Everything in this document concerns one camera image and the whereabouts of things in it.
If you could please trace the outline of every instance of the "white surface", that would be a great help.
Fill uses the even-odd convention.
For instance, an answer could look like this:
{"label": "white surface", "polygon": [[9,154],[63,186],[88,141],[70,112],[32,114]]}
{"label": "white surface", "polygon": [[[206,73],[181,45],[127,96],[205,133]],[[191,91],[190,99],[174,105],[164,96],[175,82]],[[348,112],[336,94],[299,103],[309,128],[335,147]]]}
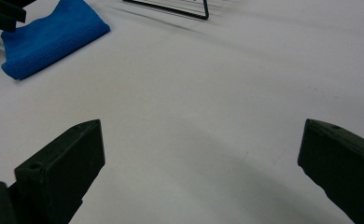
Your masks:
{"label": "white surface", "polygon": [[100,119],[106,166],[71,223],[351,223],[297,158],[306,119],[364,137],[364,1],[211,0],[209,21],[88,3],[111,33],[21,82],[0,68],[1,181]]}

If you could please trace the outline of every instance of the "blue cloth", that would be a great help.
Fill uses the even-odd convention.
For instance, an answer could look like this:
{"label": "blue cloth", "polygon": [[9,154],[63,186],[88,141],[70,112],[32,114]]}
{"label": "blue cloth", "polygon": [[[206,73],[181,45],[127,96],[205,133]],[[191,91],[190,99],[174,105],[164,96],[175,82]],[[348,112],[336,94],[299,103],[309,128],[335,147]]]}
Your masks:
{"label": "blue cloth", "polygon": [[83,0],[61,0],[49,16],[2,33],[7,57],[2,69],[24,79],[109,31]]}

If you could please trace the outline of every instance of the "screw hole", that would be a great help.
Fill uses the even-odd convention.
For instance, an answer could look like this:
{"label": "screw hole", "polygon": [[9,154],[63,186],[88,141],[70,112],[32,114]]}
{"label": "screw hole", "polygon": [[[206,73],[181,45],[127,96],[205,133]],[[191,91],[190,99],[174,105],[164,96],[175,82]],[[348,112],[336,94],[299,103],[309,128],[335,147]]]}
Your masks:
{"label": "screw hole", "polygon": [[36,170],[36,169],[39,169],[41,166],[42,166],[42,163],[36,162],[36,163],[30,165],[30,169]]}

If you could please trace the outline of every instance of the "white table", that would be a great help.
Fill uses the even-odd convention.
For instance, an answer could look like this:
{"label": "white table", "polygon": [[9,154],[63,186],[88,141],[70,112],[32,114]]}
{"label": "white table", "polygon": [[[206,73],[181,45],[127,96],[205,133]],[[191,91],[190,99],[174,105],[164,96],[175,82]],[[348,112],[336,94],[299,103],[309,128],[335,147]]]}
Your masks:
{"label": "white table", "polygon": [[1,181],[100,119],[106,166],[71,223],[352,223],[297,158],[306,119],[364,137],[364,1],[212,0],[209,21],[88,3],[111,33],[24,81],[0,67]]}

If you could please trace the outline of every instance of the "black object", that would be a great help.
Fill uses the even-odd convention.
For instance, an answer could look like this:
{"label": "black object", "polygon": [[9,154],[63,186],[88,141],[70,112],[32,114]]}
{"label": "black object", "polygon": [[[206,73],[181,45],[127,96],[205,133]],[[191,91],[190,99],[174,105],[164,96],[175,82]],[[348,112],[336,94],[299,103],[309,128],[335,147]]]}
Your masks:
{"label": "black object", "polygon": [[298,165],[355,223],[364,224],[363,138],[308,119]]}
{"label": "black object", "polygon": [[0,0],[0,29],[16,30],[16,21],[25,22],[26,11],[22,9],[35,0]]}
{"label": "black object", "polygon": [[100,120],[70,128],[15,169],[15,184],[0,182],[0,223],[69,223],[104,165]]}
{"label": "black object", "polygon": [[149,2],[142,2],[142,1],[139,1],[139,0],[123,0],[123,1],[124,2],[129,2],[129,3],[132,3],[132,4],[141,5],[141,6],[144,6],[144,7],[153,7],[153,8],[156,8],[156,9],[173,12],[173,13],[176,13],[176,14],[192,17],[192,18],[199,19],[199,20],[205,20],[206,21],[209,18],[207,0],[203,0],[204,15],[194,14],[194,13],[191,13],[191,12],[188,12],[188,11],[184,11],[182,9],[176,9],[176,8],[173,8],[173,7],[168,7],[166,5],[161,6],[161,5],[158,5],[158,4],[155,4],[155,3],[152,4],[152,3],[149,3]]}

